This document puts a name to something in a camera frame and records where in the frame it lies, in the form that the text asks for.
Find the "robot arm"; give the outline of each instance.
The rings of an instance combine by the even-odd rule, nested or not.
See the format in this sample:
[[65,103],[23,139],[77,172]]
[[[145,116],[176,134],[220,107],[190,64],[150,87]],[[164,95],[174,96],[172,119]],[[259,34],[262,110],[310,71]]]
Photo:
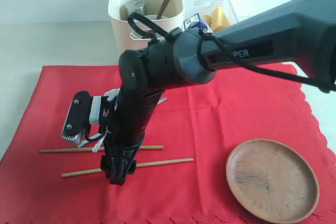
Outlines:
[[[217,70],[245,67],[323,92],[336,91],[335,9],[336,0],[294,0],[212,36],[196,28],[176,28],[147,48],[126,50],[119,60],[122,85],[117,98],[101,97],[97,106],[88,93],[83,98],[76,94],[74,100],[84,100],[72,103],[62,135],[69,142],[81,139],[83,129],[90,126],[83,116],[89,117],[92,106],[97,107],[96,121],[105,135],[101,169],[111,184],[123,185],[126,174],[135,171],[134,157],[145,128],[167,89],[208,83]],[[296,62],[313,79],[255,66],[284,61]],[[68,124],[76,129],[67,129]]]

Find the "chopstick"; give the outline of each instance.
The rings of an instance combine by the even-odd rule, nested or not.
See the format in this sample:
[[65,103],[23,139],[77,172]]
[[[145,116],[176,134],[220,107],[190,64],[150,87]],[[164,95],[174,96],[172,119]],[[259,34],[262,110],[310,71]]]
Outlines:
[[[175,164],[175,163],[183,163],[183,162],[191,162],[193,158],[181,158],[181,159],[171,159],[171,160],[163,160],[163,161],[153,161],[153,162],[146,162],[146,163],[138,163],[136,167],[147,167],[147,166],[155,166],[155,165],[167,165],[167,164]],[[90,170],[79,170],[77,172],[71,173],[63,173],[61,176],[62,178],[66,177],[73,177],[85,174],[93,174],[93,173],[101,173],[103,172],[100,168],[97,169],[90,169]]]
[[[164,149],[163,145],[141,145],[140,150],[161,150]],[[103,151],[104,147],[100,147],[98,151]],[[47,149],[40,150],[40,153],[58,153],[58,152],[91,152],[91,147],[82,148],[61,148],[61,149]]]

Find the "metal can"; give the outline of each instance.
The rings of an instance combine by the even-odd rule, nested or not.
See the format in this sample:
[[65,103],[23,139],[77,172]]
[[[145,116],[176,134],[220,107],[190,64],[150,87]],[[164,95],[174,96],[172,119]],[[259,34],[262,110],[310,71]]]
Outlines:
[[143,16],[147,15],[146,5],[145,2],[142,0],[128,2],[125,5],[125,8],[127,16],[134,12],[139,13]]

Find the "brown plate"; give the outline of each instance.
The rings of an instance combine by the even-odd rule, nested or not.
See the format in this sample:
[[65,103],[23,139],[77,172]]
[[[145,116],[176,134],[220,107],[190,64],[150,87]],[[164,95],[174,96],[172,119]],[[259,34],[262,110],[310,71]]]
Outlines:
[[239,203],[260,219],[295,223],[319,201],[319,183],[308,163],[290,147],[258,138],[229,155],[226,179]]

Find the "wooden spoon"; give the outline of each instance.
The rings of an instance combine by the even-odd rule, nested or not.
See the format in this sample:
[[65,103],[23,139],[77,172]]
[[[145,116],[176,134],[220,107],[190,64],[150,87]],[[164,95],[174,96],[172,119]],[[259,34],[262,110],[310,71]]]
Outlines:
[[[162,14],[163,14],[164,11],[166,10],[167,5],[169,4],[169,2],[170,2],[170,0],[164,0],[164,1],[162,2],[162,5],[161,5],[160,10],[159,10],[159,12],[158,12],[158,15],[156,16],[156,20],[158,20],[158,19],[161,18]],[[154,32],[153,30],[149,30],[147,33],[151,33],[151,34],[156,35],[156,32]],[[149,39],[148,36],[143,36],[142,38],[143,38],[143,39]]]

